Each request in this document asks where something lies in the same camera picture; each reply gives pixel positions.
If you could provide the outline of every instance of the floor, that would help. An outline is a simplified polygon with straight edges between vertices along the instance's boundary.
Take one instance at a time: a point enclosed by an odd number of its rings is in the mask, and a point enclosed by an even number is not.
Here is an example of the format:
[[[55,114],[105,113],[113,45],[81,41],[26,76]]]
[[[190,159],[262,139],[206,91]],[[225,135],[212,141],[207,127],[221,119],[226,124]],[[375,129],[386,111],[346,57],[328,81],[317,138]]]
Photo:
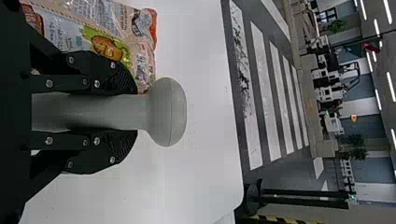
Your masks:
[[[222,1],[244,183],[263,178],[272,189],[335,189],[326,162],[311,157],[284,6]]]

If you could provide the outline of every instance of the window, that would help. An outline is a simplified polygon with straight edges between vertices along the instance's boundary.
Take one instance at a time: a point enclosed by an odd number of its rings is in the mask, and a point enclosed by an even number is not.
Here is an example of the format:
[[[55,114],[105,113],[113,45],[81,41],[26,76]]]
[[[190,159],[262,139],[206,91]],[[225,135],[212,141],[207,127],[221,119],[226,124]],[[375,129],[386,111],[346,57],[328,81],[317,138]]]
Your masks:
[[[338,19],[335,7],[330,8],[324,12],[320,12],[318,15],[318,23],[330,23]]]

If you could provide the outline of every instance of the yellow black stripe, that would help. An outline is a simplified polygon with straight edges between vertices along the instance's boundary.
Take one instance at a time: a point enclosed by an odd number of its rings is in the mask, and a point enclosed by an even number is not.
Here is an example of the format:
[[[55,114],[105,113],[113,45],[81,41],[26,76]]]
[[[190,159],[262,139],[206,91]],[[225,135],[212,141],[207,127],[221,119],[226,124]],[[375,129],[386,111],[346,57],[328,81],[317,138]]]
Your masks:
[[[307,221],[301,221],[301,220],[297,220],[297,219],[289,218],[289,217],[269,217],[269,216],[260,216],[260,215],[250,217],[249,219],[259,221],[256,223],[260,223],[260,224],[262,224],[262,223],[269,223],[269,224],[271,224],[271,223],[274,223],[274,224],[276,224],[276,223],[278,223],[278,224],[323,224],[323,223],[317,222],[317,221],[307,222]]]

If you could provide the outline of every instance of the rounded knob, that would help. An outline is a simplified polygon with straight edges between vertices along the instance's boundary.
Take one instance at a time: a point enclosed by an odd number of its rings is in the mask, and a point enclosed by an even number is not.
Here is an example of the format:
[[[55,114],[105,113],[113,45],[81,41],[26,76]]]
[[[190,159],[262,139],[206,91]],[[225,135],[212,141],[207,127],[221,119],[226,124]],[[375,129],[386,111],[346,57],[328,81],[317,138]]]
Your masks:
[[[162,147],[176,144],[187,125],[187,98],[172,78],[157,80],[149,90],[148,133]]]

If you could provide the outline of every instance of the gray floor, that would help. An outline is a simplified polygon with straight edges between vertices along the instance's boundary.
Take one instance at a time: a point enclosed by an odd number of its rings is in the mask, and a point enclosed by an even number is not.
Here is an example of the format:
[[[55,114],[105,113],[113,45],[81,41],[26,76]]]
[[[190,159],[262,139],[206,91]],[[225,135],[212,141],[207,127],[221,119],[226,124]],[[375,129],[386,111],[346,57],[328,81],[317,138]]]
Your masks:
[[[283,79],[285,79],[285,71],[283,62],[281,59],[281,55],[284,55],[289,62],[294,65],[291,43],[282,33],[275,20],[271,17],[270,13],[263,6],[260,0],[251,0],[251,1],[242,1],[242,0],[233,0],[243,11],[244,15],[244,26],[246,33],[246,41],[247,41],[247,54],[248,60],[250,64],[251,71],[251,81],[252,87],[255,96],[255,105],[256,112],[258,117],[259,124],[259,133],[262,142],[262,160],[263,166],[254,170],[250,170],[249,167],[249,158],[248,158],[248,143],[245,131],[245,123],[244,123],[244,112],[241,104],[243,103],[243,99],[241,97],[241,89],[238,82],[238,77],[241,74],[238,74],[238,70],[236,69],[236,62],[234,60],[235,54],[233,53],[233,27],[231,25],[232,15],[230,14],[229,9],[229,0],[223,0],[223,14],[224,14],[224,25],[226,32],[226,41],[227,48],[229,51],[229,63],[230,63],[230,71],[231,71],[231,80],[233,85],[233,100],[235,106],[235,116],[236,116],[236,124],[238,131],[238,140],[240,145],[240,155],[242,162],[242,172],[244,177],[244,183],[255,183],[259,178],[264,179],[264,186],[266,188],[273,189],[321,189],[323,183],[327,179],[332,179],[333,172],[330,165],[327,162],[324,162],[325,168],[329,168],[329,172],[324,171],[322,175],[317,179],[314,170],[313,159],[311,157],[311,152],[309,147],[305,147],[303,150],[296,150],[295,152],[287,155],[285,141],[283,137],[282,130],[282,120],[279,111],[279,106],[275,106],[276,111],[276,123],[278,127],[278,135],[281,147],[282,158],[277,161],[269,160],[269,150],[268,143],[266,140],[266,131],[265,131],[265,120],[262,111],[262,101],[260,86],[256,83],[259,82],[258,78],[258,69],[256,64],[255,50],[253,45],[253,39],[251,34],[251,25],[250,22],[253,23],[262,31],[264,36],[264,45],[266,49],[269,49],[269,42],[272,42],[279,50],[279,57],[281,63],[281,70]],[[278,8],[282,17],[286,20],[287,14],[283,8],[283,2],[281,0],[274,0],[276,7]],[[266,51],[267,54],[267,62],[269,68],[269,74],[272,85],[275,85],[275,75],[274,75],[274,67],[271,59],[271,53],[269,50]],[[286,81],[284,82],[285,90],[287,89]],[[272,94],[274,96],[274,105],[279,105],[278,96],[276,92],[276,88],[272,88]],[[291,118],[290,112],[290,97],[286,94],[289,117]],[[294,148],[296,148],[296,139],[293,129],[293,124],[290,120],[290,127],[293,136],[293,144]],[[328,183],[329,189],[335,189],[336,186],[332,183]]]

